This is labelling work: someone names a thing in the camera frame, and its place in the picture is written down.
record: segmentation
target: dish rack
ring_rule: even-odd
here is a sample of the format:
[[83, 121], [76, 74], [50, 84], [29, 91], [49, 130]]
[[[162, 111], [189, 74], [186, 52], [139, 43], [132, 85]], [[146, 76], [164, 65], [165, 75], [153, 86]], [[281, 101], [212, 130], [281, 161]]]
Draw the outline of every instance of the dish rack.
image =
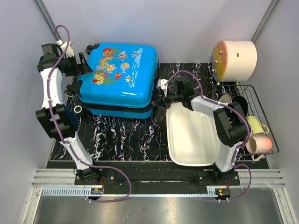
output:
[[[219, 101], [221, 96], [224, 94], [230, 94], [232, 98], [235, 96], [243, 96], [248, 103], [248, 116], [255, 116], [259, 122], [265, 124], [269, 128], [269, 133], [266, 133], [272, 140], [272, 150], [264, 153], [264, 155], [276, 154], [279, 152], [279, 147], [277, 145], [275, 136], [273, 134], [271, 125], [266, 117], [265, 111], [262, 107], [261, 101], [259, 100], [256, 90], [252, 85], [243, 85], [243, 84], [216, 84], [212, 89], [212, 99]], [[249, 160], [252, 161], [251, 155], [260, 155], [260, 154], [250, 154], [246, 147], [240, 148], [239, 154], [237, 155], [238, 160]]]

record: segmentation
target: blue suitcase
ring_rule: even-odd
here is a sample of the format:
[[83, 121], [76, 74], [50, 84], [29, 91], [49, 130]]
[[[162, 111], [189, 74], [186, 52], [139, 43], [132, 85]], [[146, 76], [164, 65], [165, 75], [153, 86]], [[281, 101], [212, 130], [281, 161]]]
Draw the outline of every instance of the blue suitcase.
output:
[[139, 119], [151, 115], [159, 67], [152, 46], [101, 43], [91, 50], [87, 64], [94, 72], [79, 76], [79, 99], [92, 114]]

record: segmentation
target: gray wall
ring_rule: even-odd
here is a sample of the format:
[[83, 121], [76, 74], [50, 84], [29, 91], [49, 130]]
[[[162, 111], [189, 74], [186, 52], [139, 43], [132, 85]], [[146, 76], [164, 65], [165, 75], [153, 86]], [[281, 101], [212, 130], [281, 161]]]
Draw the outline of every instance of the gray wall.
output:
[[257, 65], [253, 84], [278, 141], [271, 156], [280, 168], [292, 206], [299, 218], [299, 1], [282, 0], [256, 42]]
[[54, 38], [32, 0], [2, 1], [0, 30], [0, 222], [15, 224], [50, 144], [35, 118], [43, 101], [36, 65], [40, 45]]
[[219, 40], [250, 40], [271, 0], [43, 0], [76, 52], [99, 42], [150, 44], [160, 62], [209, 62]]

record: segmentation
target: plate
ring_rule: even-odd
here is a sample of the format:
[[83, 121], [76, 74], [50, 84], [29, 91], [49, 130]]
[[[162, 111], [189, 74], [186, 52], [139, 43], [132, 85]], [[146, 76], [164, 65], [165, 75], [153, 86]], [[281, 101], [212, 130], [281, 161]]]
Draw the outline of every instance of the plate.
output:
[[182, 166], [201, 167], [216, 162], [221, 147], [214, 118], [191, 111], [182, 103], [166, 111], [167, 140], [172, 161]]

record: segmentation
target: black marble countertop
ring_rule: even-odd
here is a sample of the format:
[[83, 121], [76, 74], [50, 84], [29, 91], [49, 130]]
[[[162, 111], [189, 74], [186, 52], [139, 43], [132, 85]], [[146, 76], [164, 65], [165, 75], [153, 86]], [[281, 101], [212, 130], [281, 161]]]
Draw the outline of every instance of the black marble countertop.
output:
[[[210, 97], [215, 84], [209, 63], [162, 63], [159, 77], [168, 79], [178, 70], [187, 70], [200, 79], [204, 94]], [[69, 98], [72, 111], [78, 103]], [[86, 115], [78, 118], [78, 135], [95, 161], [168, 161], [166, 109], [154, 107], [148, 119], [128, 119]], [[72, 160], [59, 143], [55, 143], [51, 161]]]

